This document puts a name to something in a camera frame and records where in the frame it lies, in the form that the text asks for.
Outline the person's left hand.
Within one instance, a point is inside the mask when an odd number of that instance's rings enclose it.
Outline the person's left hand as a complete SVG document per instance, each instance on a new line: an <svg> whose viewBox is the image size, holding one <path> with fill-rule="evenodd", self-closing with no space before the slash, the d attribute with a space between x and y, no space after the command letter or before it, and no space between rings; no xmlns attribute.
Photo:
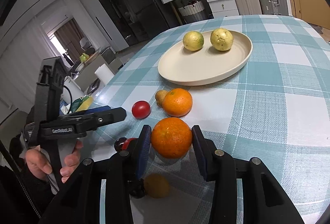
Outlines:
<svg viewBox="0 0 330 224"><path fill-rule="evenodd" d="M75 169L78 167L80 163L80 151L82 147L82 141L77 140L73 152L65 157L65 166L63 166L60 170L60 174L62 176L61 180L63 183L67 181L73 171L75 171ZM25 157L30 172L32 172L32 174L38 179L45 180L46 175L52 173L51 165L47 158L41 153L40 146L27 150Z"/></svg>

